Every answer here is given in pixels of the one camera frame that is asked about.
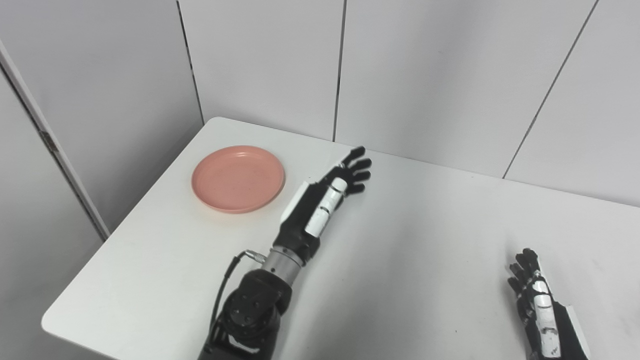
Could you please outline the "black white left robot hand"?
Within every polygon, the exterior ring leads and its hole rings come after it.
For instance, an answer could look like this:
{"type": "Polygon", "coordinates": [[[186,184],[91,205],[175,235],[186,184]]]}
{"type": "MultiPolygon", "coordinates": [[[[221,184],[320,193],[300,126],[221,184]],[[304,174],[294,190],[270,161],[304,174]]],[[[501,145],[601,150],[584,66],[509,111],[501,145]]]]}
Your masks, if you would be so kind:
{"type": "Polygon", "coordinates": [[[303,265],[308,264],[320,248],[320,236],[334,212],[346,198],[365,191],[372,165],[365,152],[364,146],[352,148],[320,180],[302,183],[282,214],[275,247],[287,249],[303,265]]]}

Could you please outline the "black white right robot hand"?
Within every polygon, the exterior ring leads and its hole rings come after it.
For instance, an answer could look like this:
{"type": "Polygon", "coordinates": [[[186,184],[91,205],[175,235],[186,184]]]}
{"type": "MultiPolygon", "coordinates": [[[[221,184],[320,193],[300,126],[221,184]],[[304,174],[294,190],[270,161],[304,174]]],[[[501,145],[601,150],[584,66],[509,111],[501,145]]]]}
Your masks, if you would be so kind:
{"type": "Polygon", "coordinates": [[[590,350],[570,305],[562,305],[551,291],[538,255],[524,248],[509,265],[507,280],[529,351],[528,360],[587,360],[590,350]]]}

